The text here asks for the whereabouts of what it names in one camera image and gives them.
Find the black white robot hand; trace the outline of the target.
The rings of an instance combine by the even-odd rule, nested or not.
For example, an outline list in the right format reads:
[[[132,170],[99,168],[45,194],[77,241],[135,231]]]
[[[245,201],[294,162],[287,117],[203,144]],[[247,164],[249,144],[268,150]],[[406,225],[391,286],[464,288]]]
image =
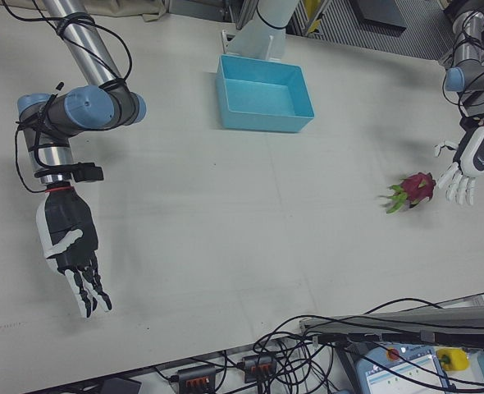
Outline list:
[[[43,256],[69,284],[83,318],[97,307],[112,309],[99,274],[98,235],[92,213],[73,186],[59,183],[45,190],[36,223]]]

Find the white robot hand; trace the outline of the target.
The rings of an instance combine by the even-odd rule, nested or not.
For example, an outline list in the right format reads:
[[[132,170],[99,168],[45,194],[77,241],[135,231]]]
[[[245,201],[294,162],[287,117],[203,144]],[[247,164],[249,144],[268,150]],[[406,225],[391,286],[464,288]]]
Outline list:
[[[454,157],[436,186],[445,189],[448,201],[472,206],[477,180],[484,175],[484,123],[467,131],[458,144],[448,140],[437,144],[435,156],[439,157],[444,149],[453,151]]]

